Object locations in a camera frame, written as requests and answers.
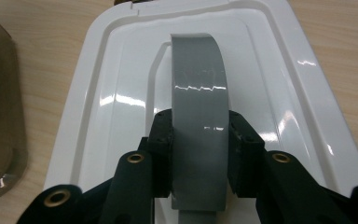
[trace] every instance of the tape roll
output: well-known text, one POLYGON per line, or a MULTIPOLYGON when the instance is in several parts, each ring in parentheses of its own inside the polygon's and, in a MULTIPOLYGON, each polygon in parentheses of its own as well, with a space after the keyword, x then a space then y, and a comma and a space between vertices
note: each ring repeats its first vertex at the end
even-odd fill
POLYGON ((172 208, 226 208, 228 96, 210 35, 172 35, 172 208))

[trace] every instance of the white plastic mold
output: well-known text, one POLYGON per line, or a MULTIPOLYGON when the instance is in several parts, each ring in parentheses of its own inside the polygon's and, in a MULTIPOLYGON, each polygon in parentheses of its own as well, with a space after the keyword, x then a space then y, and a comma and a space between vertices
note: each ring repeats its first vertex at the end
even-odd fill
MULTIPOLYGON (((230 109, 267 150, 295 155, 323 186, 349 196, 358 150, 295 14, 284 0, 120 4, 89 28, 62 115, 45 189, 86 191, 113 176, 153 116, 171 108, 171 34, 210 34, 227 72, 230 109)), ((170 200, 157 223, 177 223, 170 200)), ((219 223, 257 223, 255 202, 227 198, 219 223)))

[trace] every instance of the glossy white surface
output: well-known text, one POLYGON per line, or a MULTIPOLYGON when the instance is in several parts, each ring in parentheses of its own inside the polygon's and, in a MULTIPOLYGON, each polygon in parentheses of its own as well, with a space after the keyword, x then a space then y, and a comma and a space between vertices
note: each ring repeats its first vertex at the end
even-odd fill
MULTIPOLYGON (((267 150, 292 153, 321 185, 342 194, 358 185, 358 151, 285 1, 166 0, 118 5, 91 25, 45 188, 72 183, 87 190, 110 178, 119 157, 148 134, 153 115, 171 108, 172 33, 213 36, 230 109, 254 126, 267 150)), ((228 200, 221 223, 255 223, 245 214, 254 215, 254 202, 228 200)), ((177 221, 170 206, 157 203, 164 211, 157 223, 177 221)))

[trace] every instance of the wooden table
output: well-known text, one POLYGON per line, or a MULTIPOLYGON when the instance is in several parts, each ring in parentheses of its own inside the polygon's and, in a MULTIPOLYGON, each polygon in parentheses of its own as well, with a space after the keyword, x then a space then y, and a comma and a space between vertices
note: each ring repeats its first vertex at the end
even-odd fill
MULTIPOLYGON (((290 0, 358 146, 358 0, 290 0)), ((92 21, 112 0, 0 0, 17 44, 29 150, 22 180, 0 198, 15 223, 41 192, 77 58, 92 21)))

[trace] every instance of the gray tape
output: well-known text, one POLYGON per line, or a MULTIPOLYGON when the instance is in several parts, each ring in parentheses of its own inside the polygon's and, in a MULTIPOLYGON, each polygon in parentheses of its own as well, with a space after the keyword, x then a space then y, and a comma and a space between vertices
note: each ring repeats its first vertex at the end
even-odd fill
POLYGON ((226 208, 228 96, 210 35, 172 35, 172 208, 226 208))

